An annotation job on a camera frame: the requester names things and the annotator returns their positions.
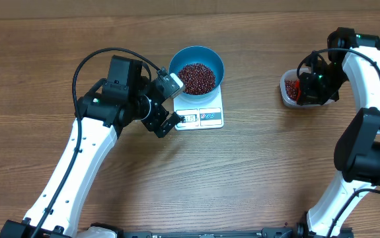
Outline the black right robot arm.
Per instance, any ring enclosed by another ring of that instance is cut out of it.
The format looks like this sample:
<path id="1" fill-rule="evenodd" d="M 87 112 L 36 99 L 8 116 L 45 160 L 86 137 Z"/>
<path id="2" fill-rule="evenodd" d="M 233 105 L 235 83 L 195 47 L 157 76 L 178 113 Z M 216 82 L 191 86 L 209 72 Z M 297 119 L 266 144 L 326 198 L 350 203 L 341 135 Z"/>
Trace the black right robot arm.
<path id="1" fill-rule="evenodd" d="M 342 227 L 368 194 L 380 194 L 380 37 L 339 27 L 327 47 L 311 52 L 296 69 L 298 106 L 339 99 L 349 82 L 357 113 L 334 149 L 336 174 L 297 226 L 297 237 L 353 237 Z"/>

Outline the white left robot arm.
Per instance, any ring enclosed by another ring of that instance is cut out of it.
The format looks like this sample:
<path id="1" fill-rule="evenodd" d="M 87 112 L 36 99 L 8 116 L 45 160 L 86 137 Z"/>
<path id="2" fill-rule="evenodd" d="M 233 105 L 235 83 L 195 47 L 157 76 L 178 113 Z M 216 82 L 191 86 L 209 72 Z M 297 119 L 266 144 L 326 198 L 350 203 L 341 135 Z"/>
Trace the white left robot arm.
<path id="1" fill-rule="evenodd" d="M 113 56 L 107 77 L 75 99 L 75 116 L 67 146 L 45 189 L 21 222 L 8 220 L 0 237 L 123 237 L 113 225 L 78 223 L 96 174 L 122 130 L 139 120 L 158 138 L 165 137 L 183 118 L 162 103 L 184 90 L 175 73 L 162 68 L 157 78 L 143 76 L 144 59 Z"/>

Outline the orange scoop with blue handle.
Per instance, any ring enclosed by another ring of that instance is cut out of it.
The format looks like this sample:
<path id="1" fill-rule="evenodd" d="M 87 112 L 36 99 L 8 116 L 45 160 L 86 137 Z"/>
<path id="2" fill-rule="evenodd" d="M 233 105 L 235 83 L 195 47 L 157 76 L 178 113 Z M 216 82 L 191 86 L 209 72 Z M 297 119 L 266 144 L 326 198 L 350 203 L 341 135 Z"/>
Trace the orange scoop with blue handle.
<path id="1" fill-rule="evenodd" d="M 300 94 L 301 94 L 301 89 L 300 89 L 300 81 L 299 80 L 296 80 L 295 83 L 293 84 L 293 88 L 294 88 L 294 101 L 298 101 L 299 100 L 299 97 L 300 97 Z"/>

